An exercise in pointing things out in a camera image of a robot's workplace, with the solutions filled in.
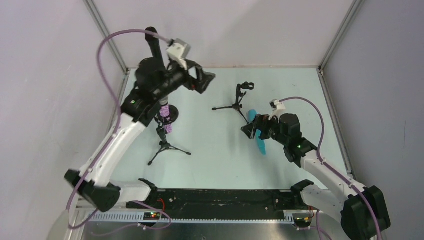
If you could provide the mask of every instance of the tripod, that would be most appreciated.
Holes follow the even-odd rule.
[[[249,121],[246,119],[246,117],[243,115],[241,109],[243,108],[243,104],[240,104],[243,100],[243,97],[248,94],[247,91],[242,92],[242,89],[244,90],[253,90],[255,88],[255,84],[253,82],[247,82],[245,81],[243,84],[237,84],[237,88],[235,90],[235,103],[231,106],[223,106],[223,107],[214,107],[212,108],[212,111],[220,110],[220,109],[234,109],[240,115],[244,118],[246,123],[249,123]]]
[[[161,125],[161,124],[159,124],[159,126],[156,128],[156,132],[157,132],[157,134],[159,135],[159,138],[160,138],[160,142],[159,142],[159,145],[160,145],[160,149],[159,149],[159,151],[157,151],[156,152],[156,154],[154,155],[154,157],[152,158],[152,160],[150,160],[148,163],[147,163],[147,165],[148,166],[150,166],[150,165],[152,165],[152,163],[153,163],[153,161],[156,159],[156,157],[160,154],[160,153],[162,153],[162,152],[165,152],[166,150],[177,150],[177,151],[180,151],[180,152],[183,152],[183,153],[185,153],[185,154],[187,154],[187,155],[192,155],[190,152],[188,152],[188,151],[183,151],[183,150],[181,150],[181,149],[179,149],[179,148],[176,148],[176,147],[174,147],[174,146],[172,146],[168,141],[167,141],[167,132],[166,132],[166,130],[163,128],[163,126]]]

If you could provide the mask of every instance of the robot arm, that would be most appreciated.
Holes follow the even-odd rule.
[[[215,78],[215,74],[204,72],[196,62],[185,59],[189,50],[188,44],[176,39],[167,49],[167,69],[158,58],[141,61],[135,72],[134,88],[121,106],[120,125],[115,124],[86,164],[66,172],[65,179],[74,188],[82,178],[78,193],[101,212],[109,211],[116,203],[144,201],[149,196],[151,187],[147,181],[113,182],[111,175],[133,141],[159,114],[159,100],[181,86],[202,94]],[[189,74],[191,68],[195,68],[196,77]],[[97,162],[90,167],[100,152]]]
[[[390,227],[390,218],[386,202],[381,190],[372,186],[367,188],[360,182],[344,175],[350,184],[344,182],[328,166],[336,169],[317,155],[318,148],[302,137],[301,125],[295,114],[284,113],[284,105],[278,100],[270,102],[273,108],[271,115],[257,114],[254,120],[243,126],[241,130],[253,139],[256,130],[260,130],[260,139],[273,139],[284,146],[284,154],[288,161],[314,175],[328,190],[322,190],[309,180],[304,180],[291,188],[300,196],[304,205],[313,206],[341,223],[344,232],[351,239],[369,239],[377,234],[376,228],[366,204],[355,186],[366,197],[374,211],[381,231]]]

